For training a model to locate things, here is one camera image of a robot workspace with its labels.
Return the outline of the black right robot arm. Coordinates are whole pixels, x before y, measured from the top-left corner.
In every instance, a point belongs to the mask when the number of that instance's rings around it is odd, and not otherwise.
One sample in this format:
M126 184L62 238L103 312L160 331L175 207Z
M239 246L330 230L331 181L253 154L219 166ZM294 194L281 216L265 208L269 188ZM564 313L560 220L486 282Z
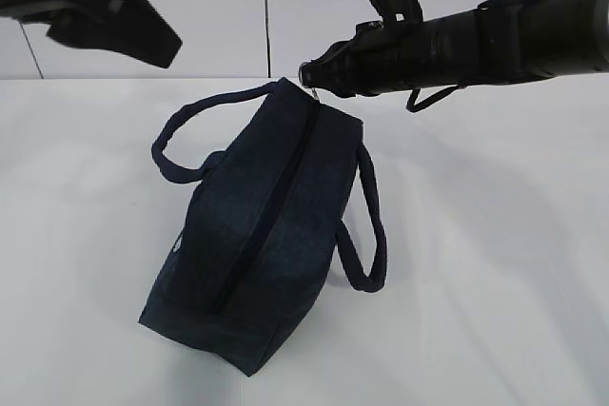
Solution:
M431 20L418 0L369 1L380 20L302 64L305 87L349 98L608 70L608 0L487 0Z

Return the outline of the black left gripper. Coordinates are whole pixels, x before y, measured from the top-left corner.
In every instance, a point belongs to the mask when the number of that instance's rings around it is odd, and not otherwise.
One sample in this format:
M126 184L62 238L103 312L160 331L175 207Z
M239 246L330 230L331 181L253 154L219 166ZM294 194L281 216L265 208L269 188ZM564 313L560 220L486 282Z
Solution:
M112 51L157 68L169 68L182 46L148 0L1 0L1 15L54 16L47 31L51 40L68 48Z

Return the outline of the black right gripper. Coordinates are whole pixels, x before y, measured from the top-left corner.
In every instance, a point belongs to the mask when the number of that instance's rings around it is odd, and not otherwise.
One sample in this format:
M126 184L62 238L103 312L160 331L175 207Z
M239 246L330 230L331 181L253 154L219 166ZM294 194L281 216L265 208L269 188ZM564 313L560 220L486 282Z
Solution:
M351 39L336 42L319 58L301 64L299 80L304 87L340 98L417 89L418 31L417 25L360 23Z

